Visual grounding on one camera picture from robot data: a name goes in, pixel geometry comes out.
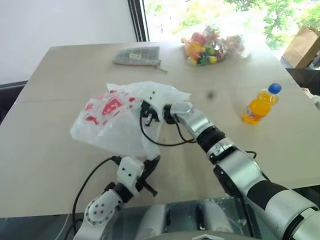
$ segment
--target table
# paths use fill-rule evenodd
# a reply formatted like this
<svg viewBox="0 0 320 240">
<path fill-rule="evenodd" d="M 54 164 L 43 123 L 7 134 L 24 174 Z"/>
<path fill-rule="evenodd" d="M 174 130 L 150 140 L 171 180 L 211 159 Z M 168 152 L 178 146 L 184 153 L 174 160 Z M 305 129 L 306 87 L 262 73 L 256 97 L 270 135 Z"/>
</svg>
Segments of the table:
<svg viewBox="0 0 320 240">
<path fill-rule="evenodd" d="M 154 81 L 192 94 L 191 100 L 256 161 L 273 181 L 287 188 L 320 183 L 320 113 L 268 47 L 255 42 L 252 55 L 191 67 L 180 43 L 98 44 L 52 47 L 0 126 L 0 217 L 70 213 L 75 196 L 91 170 L 112 154 L 72 140 L 69 129 L 90 97 L 106 83 Z M 112 64 L 118 49 L 160 46 L 161 68 Z M 279 103 L 256 125 L 241 113 L 257 92 L 278 82 Z M 207 92 L 214 91 L 208 99 Z M 159 140 L 177 142 L 174 126 L 165 125 Z M 156 197 L 141 192 L 128 206 L 200 200 L 226 194 L 213 166 L 196 144 L 162 147 L 161 161 L 148 182 Z M 92 177 L 76 211 L 116 180 L 110 162 Z"/>
</svg>

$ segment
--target plastic bag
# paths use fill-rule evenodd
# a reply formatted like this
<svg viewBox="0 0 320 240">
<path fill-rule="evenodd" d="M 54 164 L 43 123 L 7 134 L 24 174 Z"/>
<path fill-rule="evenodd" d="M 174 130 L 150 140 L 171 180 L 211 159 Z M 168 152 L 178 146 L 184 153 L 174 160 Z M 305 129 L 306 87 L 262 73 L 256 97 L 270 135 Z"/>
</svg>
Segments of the plastic bag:
<svg viewBox="0 0 320 240">
<path fill-rule="evenodd" d="M 144 92 L 156 89 L 163 105 L 185 101 L 190 94 L 151 81 L 110 83 L 107 88 L 109 92 L 91 98 L 80 112 L 70 130 L 72 138 L 115 154 L 154 159 L 160 154 L 159 147 L 143 136 L 139 124 Z M 144 131 L 156 140 L 161 126 L 162 122 L 152 122 Z"/>
<path fill-rule="evenodd" d="M 187 62 L 193 66 L 215 64 L 226 58 L 246 58 L 245 38 L 241 34 L 222 31 L 217 25 L 207 25 L 203 32 L 194 32 L 190 40 L 182 39 Z"/>
</svg>

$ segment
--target orange juice bottle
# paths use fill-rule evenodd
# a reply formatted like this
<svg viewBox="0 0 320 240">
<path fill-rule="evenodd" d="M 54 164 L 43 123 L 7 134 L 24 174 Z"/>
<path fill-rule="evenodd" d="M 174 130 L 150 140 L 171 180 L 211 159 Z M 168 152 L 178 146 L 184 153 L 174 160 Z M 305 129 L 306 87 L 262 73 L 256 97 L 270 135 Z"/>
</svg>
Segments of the orange juice bottle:
<svg viewBox="0 0 320 240">
<path fill-rule="evenodd" d="M 278 83 L 272 83 L 268 89 L 261 90 L 256 99 L 254 99 L 244 110 L 242 119 L 247 124 L 257 124 L 276 105 L 279 96 L 278 93 L 282 87 Z"/>
</svg>

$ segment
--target black rubber grip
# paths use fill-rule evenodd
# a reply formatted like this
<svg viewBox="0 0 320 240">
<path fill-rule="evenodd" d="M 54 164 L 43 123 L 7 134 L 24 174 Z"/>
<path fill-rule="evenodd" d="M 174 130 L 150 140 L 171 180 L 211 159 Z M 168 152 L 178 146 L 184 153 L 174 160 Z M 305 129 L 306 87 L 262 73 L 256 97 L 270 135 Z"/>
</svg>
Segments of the black rubber grip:
<svg viewBox="0 0 320 240">
<path fill-rule="evenodd" d="M 210 126 L 196 138 L 196 141 L 205 152 L 208 152 L 213 145 L 224 138 L 225 134 L 222 131 Z"/>
<path fill-rule="evenodd" d="M 273 182 L 263 180 L 253 185 L 246 196 L 260 208 L 266 210 L 270 199 L 284 190 L 288 189 Z"/>
<path fill-rule="evenodd" d="M 164 105 L 164 107 L 163 107 L 163 118 L 167 124 L 175 124 L 176 123 L 173 116 L 171 116 L 171 106 L 172 106 L 171 104 L 167 104 L 167 105 Z"/>
<path fill-rule="evenodd" d="M 133 198 L 133 194 L 120 182 L 114 186 L 113 190 L 119 195 L 125 204 Z"/>
</svg>

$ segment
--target black cable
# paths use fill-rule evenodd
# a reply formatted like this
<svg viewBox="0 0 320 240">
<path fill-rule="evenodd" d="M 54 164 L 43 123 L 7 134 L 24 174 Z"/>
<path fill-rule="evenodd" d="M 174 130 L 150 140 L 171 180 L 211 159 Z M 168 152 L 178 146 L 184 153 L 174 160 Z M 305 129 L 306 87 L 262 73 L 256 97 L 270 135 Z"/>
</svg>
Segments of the black cable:
<svg viewBox="0 0 320 240">
<path fill-rule="evenodd" d="M 183 144 L 187 144 L 189 143 L 188 141 L 183 141 L 183 142 L 179 142 L 179 143 L 174 143 L 174 144 L 164 144 L 164 143 L 160 143 L 160 142 L 156 142 L 154 140 L 152 140 L 146 133 L 144 130 L 144 127 L 142 125 L 142 114 L 140 114 L 139 117 L 139 124 L 140 124 L 140 130 L 142 132 L 142 134 L 153 144 L 159 145 L 159 146 L 165 146 L 165 147 L 174 147 L 174 146 L 179 146 L 179 145 L 183 145 Z"/>
<path fill-rule="evenodd" d="M 76 195 L 76 198 L 74 200 L 74 203 L 73 203 L 73 207 L 72 207 L 72 228 L 73 228 L 73 233 L 74 235 L 76 235 L 77 233 L 77 226 L 76 226 L 76 206 L 77 206 L 77 203 L 78 203 L 78 200 L 79 200 L 79 197 L 82 193 L 82 191 L 84 190 L 87 182 L 89 181 L 89 179 L 91 178 L 91 176 L 95 173 L 95 171 L 103 164 L 105 164 L 106 162 L 108 162 L 109 160 L 112 160 L 112 157 L 109 157 L 107 158 L 106 160 L 102 161 L 98 166 L 96 166 L 92 172 L 89 174 L 89 176 L 86 178 L 86 180 L 84 181 L 84 183 L 82 184 L 78 194 Z"/>
<path fill-rule="evenodd" d="M 176 125 L 176 128 L 178 129 L 179 136 L 180 136 L 180 138 L 181 138 L 183 141 L 185 141 L 185 142 L 187 142 L 187 143 L 190 143 L 190 144 L 194 144 L 194 143 L 197 142 L 197 141 L 194 140 L 194 139 L 186 140 L 186 139 L 184 138 L 184 136 L 182 135 L 182 133 L 181 133 L 179 124 L 178 124 L 177 122 L 175 122 L 175 125 Z"/>
<path fill-rule="evenodd" d="M 267 177 L 267 175 L 265 175 L 264 172 L 262 172 L 262 176 L 264 176 L 265 179 L 267 179 L 269 182 L 271 182 L 270 179 Z"/>
<path fill-rule="evenodd" d="M 83 219 L 82 219 L 82 218 L 77 219 L 77 220 L 68 228 L 68 230 L 65 232 L 64 240 L 67 240 L 67 239 L 68 239 L 68 236 L 69 236 L 72 228 L 73 228 L 78 222 L 80 222 L 80 221 L 83 221 Z"/>
<path fill-rule="evenodd" d="M 253 154 L 253 159 L 257 157 L 257 153 L 255 151 L 245 151 L 245 152 L 247 154 Z M 265 175 L 264 172 L 262 172 L 262 176 L 270 182 L 270 179 L 267 177 L 267 175 Z"/>
<path fill-rule="evenodd" d="M 255 151 L 245 151 L 247 154 L 253 154 L 253 159 L 257 157 L 257 153 Z"/>
</svg>

